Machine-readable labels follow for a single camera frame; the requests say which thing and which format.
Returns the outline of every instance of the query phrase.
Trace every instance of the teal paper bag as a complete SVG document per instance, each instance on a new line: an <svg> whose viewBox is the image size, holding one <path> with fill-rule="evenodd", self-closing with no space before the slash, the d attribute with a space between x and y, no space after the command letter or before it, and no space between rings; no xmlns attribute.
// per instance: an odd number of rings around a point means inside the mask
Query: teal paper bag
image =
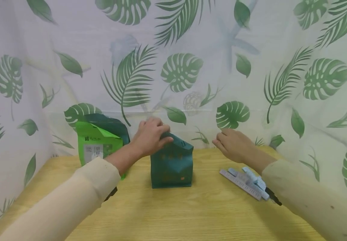
<svg viewBox="0 0 347 241"><path fill-rule="evenodd" d="M152 188L190 187L193 146L171 133L163 137L173 137L173 142L151 155Z"/></svg>

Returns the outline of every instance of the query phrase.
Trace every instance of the wooden table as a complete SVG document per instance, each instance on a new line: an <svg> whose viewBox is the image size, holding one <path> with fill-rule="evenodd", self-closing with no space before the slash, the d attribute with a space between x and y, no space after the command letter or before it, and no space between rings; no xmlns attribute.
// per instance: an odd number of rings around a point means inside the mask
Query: wooden table
<svg viewBox="0 0 347 241"><path fill-rule="evenodd" d="M279 155L269 147L263 150ZM323 241L304 220L272 201L257 201L219 170L240 169L217 149L194 150L192 187L152 189L143 158L118 192L85 219L68 241ZM77 157L49 160L0 220L0 234L80 167Z"/></svg>

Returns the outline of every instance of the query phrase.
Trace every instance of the curtain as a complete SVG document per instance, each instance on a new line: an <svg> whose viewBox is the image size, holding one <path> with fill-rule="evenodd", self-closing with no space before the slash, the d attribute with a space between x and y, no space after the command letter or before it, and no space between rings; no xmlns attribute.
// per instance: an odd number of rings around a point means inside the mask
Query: curtain
<svg viewBox="0 0 347 241"><path fill-rule="evenodd" d="M347 198L347 0L0 1L0 216L89 113L232 128Z"/></svg>

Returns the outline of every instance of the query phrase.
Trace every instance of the green bag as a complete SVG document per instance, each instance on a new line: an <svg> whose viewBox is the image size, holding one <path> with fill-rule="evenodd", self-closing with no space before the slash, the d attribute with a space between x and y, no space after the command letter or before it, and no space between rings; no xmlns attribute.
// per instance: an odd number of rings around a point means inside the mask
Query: green bag
<svg viewBox="0 0 347 241"><path fill-rule="evenodd" d="M193 146L171 133L164 137L173 137L173 142L151 155L152 188L190 187Z"/></svg>
<svg viewBox="0 0 347 241"><path fill-rule="evenodd" d="M122 147L120 137L88 122L76 122L76 132L82 166L96 157L105 158Z"/></svg>
<svg viewBox="0 0 347 241"><path fill-rule="evenodd" d="M118 119L107 117L103 114L86 114L84 115L86 122L94 124L101 129L115 134L122 139L122 144L127 145L130 142L128 129Z"/></svg>

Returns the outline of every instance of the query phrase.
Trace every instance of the beige sleeve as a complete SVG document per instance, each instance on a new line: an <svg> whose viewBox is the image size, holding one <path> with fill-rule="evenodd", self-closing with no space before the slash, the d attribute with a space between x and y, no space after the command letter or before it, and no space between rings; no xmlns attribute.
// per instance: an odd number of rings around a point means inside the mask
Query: beige sleeve
<svg viewBox="0 0 347 241"><path fill-rule="evenodd" d="M116 187L117 168L95 158L20 216L0 241L64 241Z"/></svg>
<svg viewBox="0 0 347 241"><path fill-rule="evenodd" d="M292 163L277 160L262 172L277 198L306 220L327 241L347 241L347 200L304 175Z"/></svg>

